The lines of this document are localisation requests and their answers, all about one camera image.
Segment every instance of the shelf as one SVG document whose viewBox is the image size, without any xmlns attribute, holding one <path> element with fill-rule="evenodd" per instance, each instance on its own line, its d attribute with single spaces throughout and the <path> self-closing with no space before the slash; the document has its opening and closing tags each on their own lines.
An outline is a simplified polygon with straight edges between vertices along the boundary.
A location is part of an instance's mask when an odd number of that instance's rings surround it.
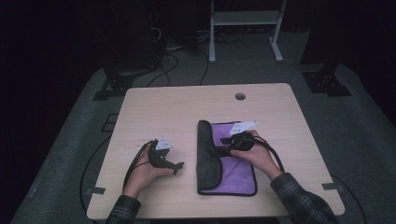
<svg viewBox="0 0 396 224">
<path fill-rule="evenodd" d="M 215 12 L 214 25 L 276 24 L 278 14 L 277 10 Z"/>
</svg>

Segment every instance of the person's right hand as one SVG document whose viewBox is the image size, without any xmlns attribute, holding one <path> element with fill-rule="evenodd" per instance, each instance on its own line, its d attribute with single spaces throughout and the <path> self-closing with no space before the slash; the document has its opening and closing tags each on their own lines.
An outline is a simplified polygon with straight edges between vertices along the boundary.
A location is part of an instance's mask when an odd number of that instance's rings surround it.
<svg viewBox="0 0 396 224">
<path fill-rule="evenodd" d="M 262 141 L 256 131 L 247 131 L 247 133 L 251 133 L 256 140 Z M 249 151 L 231 150 L 230 153 L 235 157 L 249 161 L 254 167 L 268 175 L 271 180 L 282 174 L 272 159 L 270 151 L 262 145 L 256 143 Z"/>
</svg>

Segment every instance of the flannel shirt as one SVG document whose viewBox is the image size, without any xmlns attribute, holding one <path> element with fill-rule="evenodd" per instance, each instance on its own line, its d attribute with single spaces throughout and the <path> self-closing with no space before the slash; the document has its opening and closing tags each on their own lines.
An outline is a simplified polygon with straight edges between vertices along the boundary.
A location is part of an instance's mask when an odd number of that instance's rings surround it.
<svg viewBox="0 0 396 224">
<path fill-rule="evenodd" d="M 294 224 L 338 223 L 330 206 L 318 195 L 305 191 L 291 174 L 285 173 L 275 178 L 271 188 L 289 211 Z M 121 195 L 106 224 L 134 223 L 139 208 L 137 199 Z"/>
</svg>

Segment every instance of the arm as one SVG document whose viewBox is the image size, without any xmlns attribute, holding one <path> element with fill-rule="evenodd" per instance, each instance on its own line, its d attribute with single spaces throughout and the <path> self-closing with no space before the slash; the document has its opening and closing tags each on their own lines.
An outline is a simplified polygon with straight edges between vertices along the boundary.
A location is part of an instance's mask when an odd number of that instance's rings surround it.
<svg viewBox="0 0 396 224">
<path fill-rule="evenodd" d="M 118 198 L 106 220 L 106 224 L 134 223 L 134 219 L 140 208 L 140 202 L 137 200 L 140 191 L 157 177 L 173 174 L 174 171 L 172 169 L 154 168 L 149 163 L 148 151 L 149 146 L 146 147 L 134 170 L 131 172 L 121 196 Z"/>
<path fill-rule="evenodd" d="M 250 132 L 260 137 L 257 132 Z M 231 150 L 230 153 L 250 161 L 270 178 L 271 188 L 289 211 L 293 223 L 337 223 L 330 206 L 318 195 L 305 191 L 291 174 L 280 171 L 265 147 L 255 144 L 250 151 Z"/>
</svg>

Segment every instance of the floor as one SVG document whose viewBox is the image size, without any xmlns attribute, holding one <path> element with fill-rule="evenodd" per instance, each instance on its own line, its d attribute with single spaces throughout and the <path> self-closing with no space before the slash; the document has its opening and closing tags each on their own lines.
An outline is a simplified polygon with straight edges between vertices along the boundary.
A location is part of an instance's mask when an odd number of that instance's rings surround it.
<svg viewBox="0 0 396 224">
<path fill-rule="evenodd" d="M 361 85 L 359 77 L 340 65 L 335 75 L 352 96 L 329 97 L 312 93 L 304 71 L 318 71 L 317 65 L 299 65 L 309 33 L 281 32 L 278 44 L 284 57 L 277 63 L 268 43 L 270 34 L 245 35 L 242 41 L 217 44 L 217 60 L 207 63 L 208 45 L 202 51 L 183 49 L 163 56 L 163 71 L 138 77 L 133 87 L 232 85 L 288 83 L 304 113 L 318 148 L 334 179 L 346 211 L 339 223 L 363 223 L 354 195 L 367 223 L 396 220 L 396 129 Z M 12 223 L 92 223 L 87 207 L 106 154 L 106 139 L 114 124 L 109 114 L 120 111 L 122 97 L 93 101 L 106 80 L 103 70 L 92 74 L 60 131 L 29 194 Z M 280 217 L 282 224 L 291 223 Z"/>
</svg>

